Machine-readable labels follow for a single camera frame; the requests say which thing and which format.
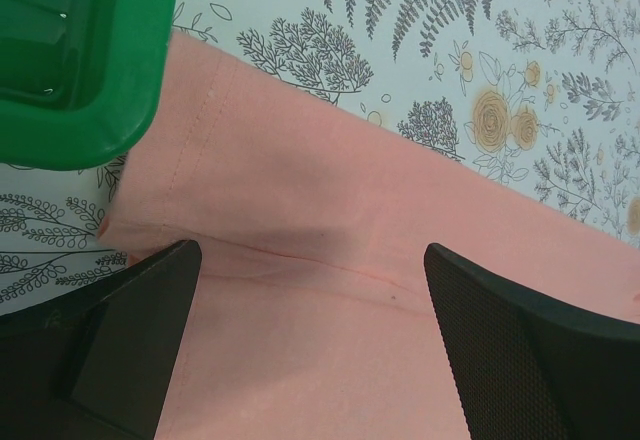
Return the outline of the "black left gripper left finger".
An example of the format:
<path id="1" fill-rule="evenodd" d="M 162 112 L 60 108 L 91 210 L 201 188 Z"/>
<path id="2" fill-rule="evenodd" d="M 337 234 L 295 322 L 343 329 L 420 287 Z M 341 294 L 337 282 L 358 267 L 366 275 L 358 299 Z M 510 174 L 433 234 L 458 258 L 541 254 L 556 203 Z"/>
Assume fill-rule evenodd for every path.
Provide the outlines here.
<path id="1" fill-rule="evenodd" d="M 152 439 L 202 260 L 180 241 L 1 318 L 4 439 Z"/>

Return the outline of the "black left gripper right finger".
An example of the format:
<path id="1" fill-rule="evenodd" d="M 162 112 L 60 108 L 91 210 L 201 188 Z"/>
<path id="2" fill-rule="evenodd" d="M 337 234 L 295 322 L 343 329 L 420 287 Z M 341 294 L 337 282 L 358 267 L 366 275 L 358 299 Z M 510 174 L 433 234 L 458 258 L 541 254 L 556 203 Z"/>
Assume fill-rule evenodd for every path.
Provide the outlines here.
<path id="1" fill-rule="evenodd" d="M 473 439 L 636 439 L 639 327 L 432 243 L 429 294 Z"/>

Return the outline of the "salmon pink t-shirt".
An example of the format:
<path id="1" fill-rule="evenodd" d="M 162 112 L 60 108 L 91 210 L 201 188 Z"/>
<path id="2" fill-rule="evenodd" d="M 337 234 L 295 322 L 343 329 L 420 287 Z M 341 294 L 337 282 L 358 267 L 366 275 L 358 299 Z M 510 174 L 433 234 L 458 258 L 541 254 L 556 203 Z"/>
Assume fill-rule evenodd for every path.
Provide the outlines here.
<path id="1" fill-rule="evenodd" d="M 201 273 L 160 439 L 465 439 L 423 256 L 639 319 L 639 252 L 188 35 L 101 240 Z"/>

